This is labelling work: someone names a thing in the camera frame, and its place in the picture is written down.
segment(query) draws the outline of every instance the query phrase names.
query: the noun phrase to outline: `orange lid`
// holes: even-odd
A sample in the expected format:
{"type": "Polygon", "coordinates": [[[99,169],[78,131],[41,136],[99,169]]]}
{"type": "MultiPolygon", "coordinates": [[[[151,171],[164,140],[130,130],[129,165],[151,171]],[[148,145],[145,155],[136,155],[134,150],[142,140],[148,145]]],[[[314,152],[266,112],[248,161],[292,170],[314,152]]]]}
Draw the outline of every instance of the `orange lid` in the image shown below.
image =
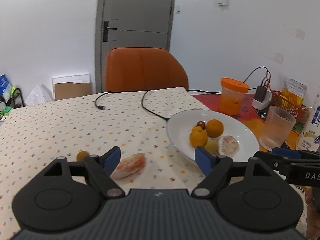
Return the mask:
{"type": "Polygon", "coordinates": [[[221,78],[220,84],[227,89],[239,93],[247,93],[249,90],[249,86],[247,84],[232,78],[221,78]]]}

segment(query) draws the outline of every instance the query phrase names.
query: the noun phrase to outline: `yellow package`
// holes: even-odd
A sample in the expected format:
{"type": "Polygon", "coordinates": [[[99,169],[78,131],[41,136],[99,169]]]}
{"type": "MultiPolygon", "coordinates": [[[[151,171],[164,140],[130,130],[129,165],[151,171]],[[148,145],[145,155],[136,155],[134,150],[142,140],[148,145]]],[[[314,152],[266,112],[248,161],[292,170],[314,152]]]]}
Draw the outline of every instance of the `yellow package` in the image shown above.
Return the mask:
{"type": "Polygon", "coordinates": [[[284,79],[284,88],[282,89],[280,95],[286,98],[290,103],[301,107],[306,92],[306,85],[303,85],[291,78],[286,78],[284,79]]]}

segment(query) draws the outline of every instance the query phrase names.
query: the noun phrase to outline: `brown cardboard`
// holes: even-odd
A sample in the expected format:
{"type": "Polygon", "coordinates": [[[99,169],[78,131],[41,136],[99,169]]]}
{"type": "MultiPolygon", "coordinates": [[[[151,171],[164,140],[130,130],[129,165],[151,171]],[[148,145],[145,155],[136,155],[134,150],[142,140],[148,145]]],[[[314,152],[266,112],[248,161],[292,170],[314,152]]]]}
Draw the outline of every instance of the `brown cardboard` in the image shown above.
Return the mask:
{"type": "Polygon", "coordinates": [[[54,84],[55,100],[76,98],[91,95],[91,83],[58,83],[54,84]]]}

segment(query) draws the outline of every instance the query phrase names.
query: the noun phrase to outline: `red basket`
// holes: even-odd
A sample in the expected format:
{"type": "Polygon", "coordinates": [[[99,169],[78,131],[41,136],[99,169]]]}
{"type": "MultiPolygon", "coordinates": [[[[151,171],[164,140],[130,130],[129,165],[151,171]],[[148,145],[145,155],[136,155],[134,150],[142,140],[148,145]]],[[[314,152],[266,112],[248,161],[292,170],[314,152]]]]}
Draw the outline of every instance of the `red basket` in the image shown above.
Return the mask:
{"type": "Polygon", "coordinates": [[[280,91],[272,91],[271,105],[278,106],[288,111],[290,114],[294,116],[298,123],[307,111],[307,109],[302,109],[301,107],[296,106],[295,104],[291,103],[288,99],[281,97],[280,93],[280,91]]]}

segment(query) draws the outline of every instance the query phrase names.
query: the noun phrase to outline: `white plate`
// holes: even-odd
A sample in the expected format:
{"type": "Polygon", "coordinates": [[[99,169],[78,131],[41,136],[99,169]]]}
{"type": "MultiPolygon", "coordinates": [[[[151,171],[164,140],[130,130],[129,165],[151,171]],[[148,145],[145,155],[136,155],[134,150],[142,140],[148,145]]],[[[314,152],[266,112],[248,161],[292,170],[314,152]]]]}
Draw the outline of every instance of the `white plate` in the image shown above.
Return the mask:
{"type": "Polygon", "coordinates": [[[259,150],[259,143],[251,130],[238,120],[210,110],[192,109],[173,115],[167,123],[167,135],[171,143],[189,160],[195,161],[195,148],[189,142],[191,129],[199,121],[208,122],[217,119],[223,123],[223,135],[233,136],[239,148],[232,159],[235,162],[247,162],[259,150]]]}

